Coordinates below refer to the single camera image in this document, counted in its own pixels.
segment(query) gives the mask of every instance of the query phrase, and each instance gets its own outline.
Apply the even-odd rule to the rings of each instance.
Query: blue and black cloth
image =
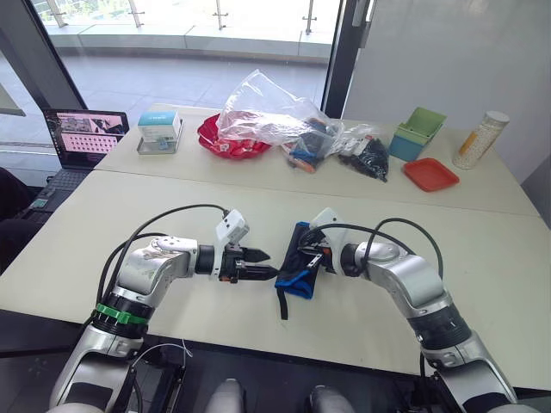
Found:
[[[312,299],[313,297],[319,263],[317,262],[314,265],[308,266],[308,264],[313,262],[313,256],[299,251],[300,237],[308,230],[309,224],[307,222],[299,222],[294,227],[285,260],[275,281],[283,320],[288,319],[285,293],[298,295],[304,299]]]

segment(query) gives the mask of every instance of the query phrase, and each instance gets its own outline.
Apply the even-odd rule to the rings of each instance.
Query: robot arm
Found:
[[[327,208],[310,226],[335,223],[342,221]],[[331,250],[327,262],[337,274],[360,275],[390,293],[413,328],[421,352],[460,410],[471,413],[515,404],[512,386],[479,336],[461,317],[436,270],[421,256],[410,255],[394,243],[373,243],[364,271],[362,263],[368,243],[346,243],[346,231],[324,231]]]
[[[72,403],[107,413],[126,408],[135,375],[129,360],[137,355],[153,312],[176,278],[210,274],[235,283],[276,276],[277,271],[270,266],[249,264],[269,256],[238,245],[248,231],[241,213],[232,210],[216,226],[214,245],[156,237],[145,248],[132,252],[115,287],[97,304],[91,323],[65,363],[53,388],[50,408]]]

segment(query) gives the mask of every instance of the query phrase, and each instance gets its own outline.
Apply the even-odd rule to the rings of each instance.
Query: green and blue container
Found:
[[[447,116],[416,108],[406,123],[400,123],[388,148],[393,157],[414,161],[438,133]]]

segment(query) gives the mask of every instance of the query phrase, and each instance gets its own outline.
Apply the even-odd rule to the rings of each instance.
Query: laptop screen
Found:
[[[92,170],[128,132],[122,112],[43,111],[61,166]]]

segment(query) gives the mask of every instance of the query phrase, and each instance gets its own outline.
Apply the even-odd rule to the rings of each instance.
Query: white wall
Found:
[[[511,117],[496,143],[522,182],[549,155],[548,0],[378,0],[344,118],[398,123],[417,106],[471,129]]]

